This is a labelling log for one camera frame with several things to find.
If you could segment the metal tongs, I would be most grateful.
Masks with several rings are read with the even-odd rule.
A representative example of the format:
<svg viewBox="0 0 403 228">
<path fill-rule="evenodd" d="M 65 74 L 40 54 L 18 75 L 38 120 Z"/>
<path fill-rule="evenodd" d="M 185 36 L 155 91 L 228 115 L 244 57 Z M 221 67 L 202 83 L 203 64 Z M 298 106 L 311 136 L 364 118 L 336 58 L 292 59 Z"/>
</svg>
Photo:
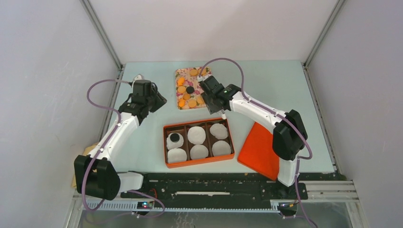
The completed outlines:
<svg viewBox="0 0 403 228">
<path fill-rule="evenodd" d="M 225 114 L 225 111 L 224 111 L 223 109 L 221 109 L 221 110 L 219 111 L 219 113 L 220 113 L 222 119 L 224 119 L 224 120 L 227 119 L 226 114 Z"/>
</svg>

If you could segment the black cookie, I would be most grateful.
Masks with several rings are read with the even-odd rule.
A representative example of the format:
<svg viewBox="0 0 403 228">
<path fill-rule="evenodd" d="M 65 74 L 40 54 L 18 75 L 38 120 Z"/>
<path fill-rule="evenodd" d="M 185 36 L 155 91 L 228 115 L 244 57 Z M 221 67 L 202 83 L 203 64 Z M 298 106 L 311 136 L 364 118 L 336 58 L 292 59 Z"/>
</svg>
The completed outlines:
<svg viewBox="0 0 403 228">
<path fill-rule="evenodd" d="M 188 86 L 188 87 L 186 88 L 186 93 L 188 93 L 188 94 L 193 94 L 194 91 L 195 91 L 195 89 L 194 89 L 194 87 L 192 87 L 192 86 Z"/>
<path fill-rule="evenodd" d="M 180 140 L 181 136 L 178 133 L 172 133 L 169 136 L 169 139 L 171 140 L 171 142 L 176 143 Z"/>
</svg>

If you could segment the orange tin box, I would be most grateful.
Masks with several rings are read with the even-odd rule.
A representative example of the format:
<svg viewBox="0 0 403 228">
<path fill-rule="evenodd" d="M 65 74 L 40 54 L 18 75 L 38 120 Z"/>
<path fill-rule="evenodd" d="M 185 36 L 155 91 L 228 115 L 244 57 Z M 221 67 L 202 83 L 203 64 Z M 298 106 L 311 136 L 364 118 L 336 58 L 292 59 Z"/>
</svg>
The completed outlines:
<svg viewBox="0 0 403 228">
<path fill-rule="evenodd" d="M 226 161 L 235 156 L 226 119 L 166 125 L 163 136 L 164 161 L 170 169 Z"/>
</svg>

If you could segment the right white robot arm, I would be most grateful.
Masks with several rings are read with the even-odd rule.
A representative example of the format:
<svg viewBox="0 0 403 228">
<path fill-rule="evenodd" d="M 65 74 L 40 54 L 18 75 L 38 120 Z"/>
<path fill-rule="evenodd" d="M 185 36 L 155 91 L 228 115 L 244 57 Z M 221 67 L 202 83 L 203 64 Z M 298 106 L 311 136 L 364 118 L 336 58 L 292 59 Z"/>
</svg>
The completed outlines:
<svg viewBox="0 0 403 228">
<path fill-rule="evenodd" d="M 281 198 L 290 198 L 296 191 L 294 184 L 299 175 L 300 151 L 304 148 L 311 151 L 300 113 L 296 110 L 284 112 L 254 100 L 243 87 L 233 84 L 224 87 L 213 75 L 198 76 L 197 81 L 211 114 L 234 111 L 249 117 L 272 134 L 272 150 L 279 157 L 276 191 Z"/>
</svg>

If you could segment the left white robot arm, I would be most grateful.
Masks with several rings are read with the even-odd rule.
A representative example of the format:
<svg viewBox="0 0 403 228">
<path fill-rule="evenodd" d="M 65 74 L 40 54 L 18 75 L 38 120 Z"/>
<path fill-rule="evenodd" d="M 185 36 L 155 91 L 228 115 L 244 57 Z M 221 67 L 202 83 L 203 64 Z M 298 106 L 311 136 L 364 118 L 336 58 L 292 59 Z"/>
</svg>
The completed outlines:
<svg viewBox="0 0 403 228">
<path fill-rule="evenodd" d="M 150 192 L 143 175 L 134 171 L 118 173 L 113 161 L 148 114 L 156 112 L 167 100 L 158 92 L 157 85 L 142 75 L 128 85 L 132 88 L 128 98 L 119 109 L 110 109 L 117 117 L 106 135 L 87 155 L 79 155 L 74 161 L 77 191 L 83 197 L 113 200 L 119 193 L 132 190 L 137 197 L 144 198 Z"/>
</svg>

